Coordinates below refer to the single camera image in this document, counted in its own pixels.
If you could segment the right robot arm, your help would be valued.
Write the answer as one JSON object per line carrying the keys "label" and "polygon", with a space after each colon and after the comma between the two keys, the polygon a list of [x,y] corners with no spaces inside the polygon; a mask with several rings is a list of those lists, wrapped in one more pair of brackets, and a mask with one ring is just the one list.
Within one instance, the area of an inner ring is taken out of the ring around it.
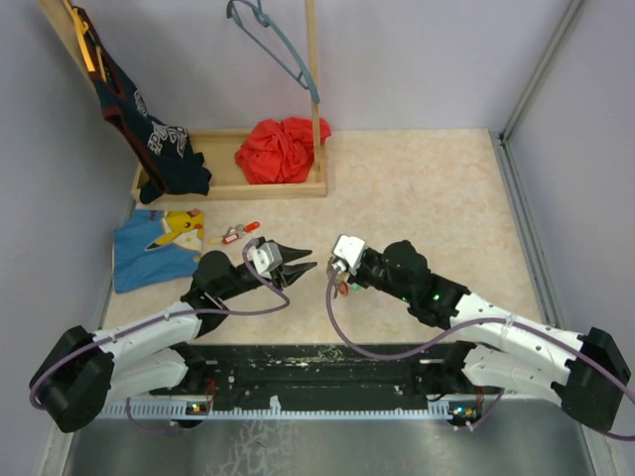
{"label": "right robot arm", "polygon": [[611,433],[631,372],[608,332],[539,324],[497,306],[433,273],[408,240],[378,252],[342,236],[332,257],[349,284],[398,298],[421,324],[455,333],[459,348],[443,368],[451,390],[496,387],[529,394]]}

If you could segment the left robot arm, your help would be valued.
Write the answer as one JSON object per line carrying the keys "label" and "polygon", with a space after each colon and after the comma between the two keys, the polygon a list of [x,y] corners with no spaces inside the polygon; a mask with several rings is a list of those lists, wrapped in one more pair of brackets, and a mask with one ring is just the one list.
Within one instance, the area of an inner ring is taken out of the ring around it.
{"label": "left robot arm", "polygon": [[233,315],[227,300],[260,287],[283,299],[277,310],[288,307],[285,289],[316,267],[309,255],[263,237],[246,244],[239,265],[219,250],[203,254],[189,290],[167,308],[112,329],[68,329],[29,383],[31,406],[72,433],[112,402],[199,391],[206,364],[192,341]]}

